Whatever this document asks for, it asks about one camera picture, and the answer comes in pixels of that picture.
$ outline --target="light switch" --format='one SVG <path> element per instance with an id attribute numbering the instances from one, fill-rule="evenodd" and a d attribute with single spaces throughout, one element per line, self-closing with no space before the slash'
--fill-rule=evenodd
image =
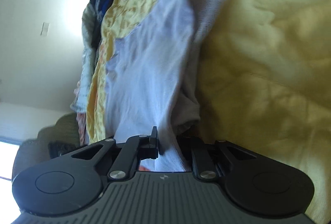
<path id="1" fill-rule="evenodd" d="M 47 33 L 48 33 L 48 29 L 49 29 L 49 23 L 47 22 L 44 22 L 42 24 L 42 29 L 41 29 L 41 36 L 47 36 Z"/>

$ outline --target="yellow bedsheet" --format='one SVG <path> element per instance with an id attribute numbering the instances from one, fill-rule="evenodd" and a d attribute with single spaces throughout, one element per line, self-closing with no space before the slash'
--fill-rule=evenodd
<path id="1" fill-rule="evenodd" d="M 91 141 L 105 138 L 105 62 L 156 0 L 114 0 L 87 112 Z M 226 139 L 294 166 L 314 182 L 307 214 L 331 220 L 331 0 L 227 0 L 204 41 L 199 135 Z"/>

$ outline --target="yellow fabric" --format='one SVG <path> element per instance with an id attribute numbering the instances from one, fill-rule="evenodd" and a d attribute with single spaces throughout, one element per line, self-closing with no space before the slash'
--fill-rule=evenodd
<path id="1" fill-rule="evenodd" d="M 87 112 L 91 141 L 105 138 L 105 62 L 156 0 L 115 0 Z M 307 214 L 331 220 L 331 0 L 227 0 L 202 45 L 200 136 L 226 139 L 294 166 L 313 180 Z"/>

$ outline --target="gray ribbed plate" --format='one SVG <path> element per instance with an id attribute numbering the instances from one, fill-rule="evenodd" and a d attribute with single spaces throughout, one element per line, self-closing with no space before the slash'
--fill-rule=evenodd
<path id="1" fill-rule="evenodd" d="M 248 215 L 232 205 L 218 185 L 200 182 L 192 173 L 136 172 L 128 181 L 111 183 L 97 202 L 80 212 L 52 218 L 24 212 L 13 223 L 312 224 L 313 222 L 303 214 L 282 220 Z"/>

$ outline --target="silver screw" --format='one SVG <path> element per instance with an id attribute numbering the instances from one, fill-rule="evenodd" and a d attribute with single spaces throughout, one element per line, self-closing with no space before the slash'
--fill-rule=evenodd
<path id="1" fill-rule="evenodd" d="M 200 176 L 204 179 L 213 179 L 216 177 L 216 173 L 213 171 L 203 171 Z"/>
<path id="2" fill-rule="evenodd" d="M 112 171 L 109 173 L 109 176 L 114 179 L 122 179 L 125 177 L 125 172 L 123 171 Z"/>

